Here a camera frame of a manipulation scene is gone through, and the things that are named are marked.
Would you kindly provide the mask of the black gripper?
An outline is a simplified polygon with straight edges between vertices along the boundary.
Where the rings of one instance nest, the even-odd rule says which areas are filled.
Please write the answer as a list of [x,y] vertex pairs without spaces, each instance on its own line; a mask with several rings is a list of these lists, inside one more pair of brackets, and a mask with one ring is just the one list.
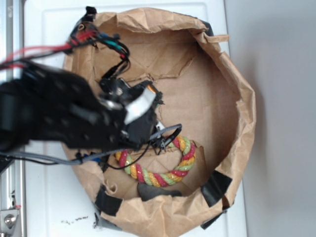
[[155,110],[162,103],[162,93],[150,80],[131,86],[122,78],[102,78],[99,84],[103,90],[99,102],[114,129],[109,135],[113,149],[140,149],[155,131]]

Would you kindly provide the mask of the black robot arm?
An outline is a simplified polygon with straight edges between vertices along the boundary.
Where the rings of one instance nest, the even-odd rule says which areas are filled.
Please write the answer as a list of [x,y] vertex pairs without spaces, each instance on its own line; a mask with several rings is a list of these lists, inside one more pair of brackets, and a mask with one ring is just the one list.
[[71,149],[139,149],[157,125],[162,93],[149,80],[134,86],[105,74],[95,95],[81,76],[29,62],[21,78],[0,86],[0,149],[31,140]]

